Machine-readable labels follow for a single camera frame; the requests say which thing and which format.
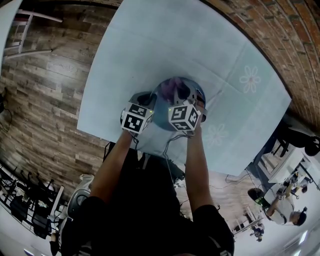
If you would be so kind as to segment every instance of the person in white shirt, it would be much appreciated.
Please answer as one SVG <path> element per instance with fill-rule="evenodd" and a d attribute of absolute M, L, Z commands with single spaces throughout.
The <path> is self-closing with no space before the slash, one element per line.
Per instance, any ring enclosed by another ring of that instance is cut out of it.
<path fill-rule="evenodd" d="M 291 188 L 292 185 L 290 184 L 286 189 L 284 200 L 279 200 L 279 196 L 277 196 L 265 214 L 279 225 L 292 222 L 295 226 L 301 226 L 305 223 L 307 215 L 305 210 L 302 212 L 295 211 L 294 202 L 290 197 Z"/>

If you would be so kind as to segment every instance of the light blue tablecloth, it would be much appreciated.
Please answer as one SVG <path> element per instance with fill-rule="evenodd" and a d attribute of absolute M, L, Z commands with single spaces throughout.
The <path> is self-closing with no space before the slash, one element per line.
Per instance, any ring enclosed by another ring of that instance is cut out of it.
<path fill-rule="evenodd" d="M 117 141 L 131 96 L 171 77 L 191 79 L 205 93 L 202 138 L 211 171 L 240 174 L 291 101 L 267 60 L 212 8 L 198 0 L 124 0 L 94 58 L 77 128 Z M 152 123 L 138 149 L 161 156 L 175 135 Z M 184 163 L 186 146 L 184 138 L 171 142 L 169 157 Z"/>

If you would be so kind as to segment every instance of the white wall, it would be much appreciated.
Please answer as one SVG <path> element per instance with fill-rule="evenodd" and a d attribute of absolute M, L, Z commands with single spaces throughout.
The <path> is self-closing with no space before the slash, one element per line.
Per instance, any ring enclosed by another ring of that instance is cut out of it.
<path fill-rule="evenodd" d="M 282 251 L 283 246 L 299 233 L 311 229 L 320 216 L 320 191 L 314 184 L 310 184 L 307 193 L 300 192 L 299 197 L 299 200 L 293 198 L 295 210 L 302 210 L 305 206 L 308 208 L 307 219 L 302 226 L 278 225 L 265 218 L 262 221 L 265 226 L 262 242 L 257 242 L 254 236 L 250 236 L 251 229 L 239 233 L 235 238 L 234 255 L 274 256 L 277 252 Z"/>
<path fill-rule="evenodd" d="M 49 241 L 49 236 L 44 240 L 31 233 L 0 205 L 0 250 L 4 256 L 26 256 L 24 248 L 34 256 L 51 256 Z"/>

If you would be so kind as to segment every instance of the black t-shirt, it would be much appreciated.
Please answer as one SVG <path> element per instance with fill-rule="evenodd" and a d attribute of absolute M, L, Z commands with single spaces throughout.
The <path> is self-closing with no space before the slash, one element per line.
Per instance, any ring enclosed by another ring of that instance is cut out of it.
<path fill-rule="evenodd" d="M 212 205 L 199 207 L 192 222 L 181 215 L 140 213 L 137 208 L 113 212 L 97 197 L 83 202 L 77 217 L 64 227 L 61 244 L 63 256 L 201 256 L 224 250 L 233 255 L 233 234 Z"/>

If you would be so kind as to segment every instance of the light wood floor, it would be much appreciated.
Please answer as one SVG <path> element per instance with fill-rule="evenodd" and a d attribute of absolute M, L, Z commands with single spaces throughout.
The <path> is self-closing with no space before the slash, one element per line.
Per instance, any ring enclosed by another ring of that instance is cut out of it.
<path fill-rule="evenodd" d="M 43 12 L 63 18 L 63 23 L 35 18 L 25 49 L 52 48 L 53 52 L 8 60 L 2 66 L 0 90 L 8 89 L 13 118 L 9 132 L 0 129 L 0 159 L 18 172 L 54 179 L 56 186 L 65 187 L 68 198 L 81 174 L 96 173 L 108 143 L 77 130 L 77 120 L 91 64 L 115 10 L 56 5 L 54 11 Z M 7 112 L 0 115 L 5 128 L 9 120 Z M 210 190 L 222 215 L 234 220 L 254 204 L 247 196 L 253 184 L 247 177 L 238 186 L 229 186 L 232 183 L 226 184 L 225 178 L 211 172 Z M 177 188 L 177 194 L 181 202 L 188 199 L 183 187 Z M 182 209 L 190 213 L 189 202 Z"/>

